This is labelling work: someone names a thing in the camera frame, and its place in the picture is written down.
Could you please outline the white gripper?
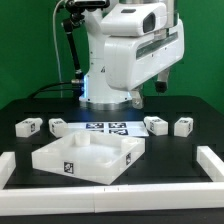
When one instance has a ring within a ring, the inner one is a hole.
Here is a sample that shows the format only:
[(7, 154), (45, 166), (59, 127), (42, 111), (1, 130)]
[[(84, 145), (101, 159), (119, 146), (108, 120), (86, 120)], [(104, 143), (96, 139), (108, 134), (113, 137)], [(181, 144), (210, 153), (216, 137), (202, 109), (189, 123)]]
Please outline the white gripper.
[[(157, 75), (156, 91), (168, 89), (169, 67), (184, 54), (184, 29), (181, 20), (169, 29), (165, 39), (154, 41), (154, 34), (142, 37), (108, 37), (104, 46), (107, 84), (117, 90), (130, 91)], [(132, 106), (142, 109), (139, 90), (130, 92)]]

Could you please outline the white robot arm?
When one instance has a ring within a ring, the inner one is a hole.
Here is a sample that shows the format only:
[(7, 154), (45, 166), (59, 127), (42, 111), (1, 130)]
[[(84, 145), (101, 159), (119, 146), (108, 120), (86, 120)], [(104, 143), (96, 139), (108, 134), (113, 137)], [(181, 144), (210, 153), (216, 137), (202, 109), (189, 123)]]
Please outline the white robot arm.
[(96, 110), (140, 109), (142, 85), (156, 77), (156, 91), (165, 92), (170, 67), (183, 57), (177, 0), (109, 1), (104, 10), (84, 13), (90, 68), (80, 104)]

